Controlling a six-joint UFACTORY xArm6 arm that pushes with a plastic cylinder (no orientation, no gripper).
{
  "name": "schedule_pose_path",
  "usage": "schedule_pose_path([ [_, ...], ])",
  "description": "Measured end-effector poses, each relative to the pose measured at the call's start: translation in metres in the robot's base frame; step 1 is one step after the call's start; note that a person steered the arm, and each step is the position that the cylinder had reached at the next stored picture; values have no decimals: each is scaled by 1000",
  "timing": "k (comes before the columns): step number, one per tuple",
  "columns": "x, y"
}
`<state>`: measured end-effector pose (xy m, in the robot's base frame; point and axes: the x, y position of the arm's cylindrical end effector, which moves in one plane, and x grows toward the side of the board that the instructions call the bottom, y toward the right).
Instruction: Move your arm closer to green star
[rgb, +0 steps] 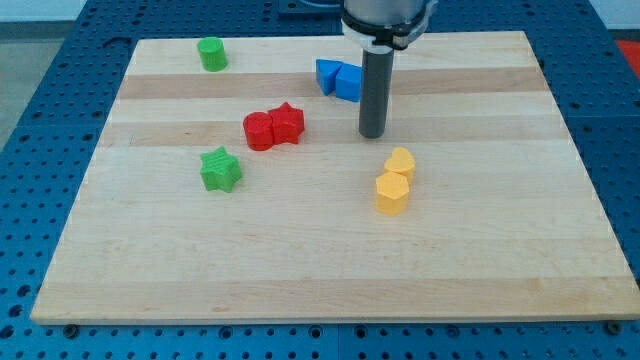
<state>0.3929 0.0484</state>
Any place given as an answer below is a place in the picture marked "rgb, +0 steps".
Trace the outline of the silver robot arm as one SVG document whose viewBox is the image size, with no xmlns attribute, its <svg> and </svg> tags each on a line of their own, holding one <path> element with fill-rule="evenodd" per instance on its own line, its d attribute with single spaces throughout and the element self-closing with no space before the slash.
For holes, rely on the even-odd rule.
<svg viewBox="0 0 640 360">
<path fill-rule="evenodd" d="M 346 38 L 373 54 L 405 50 L 427 30 L 438 0 L 344 0 Z"/>
</svg>

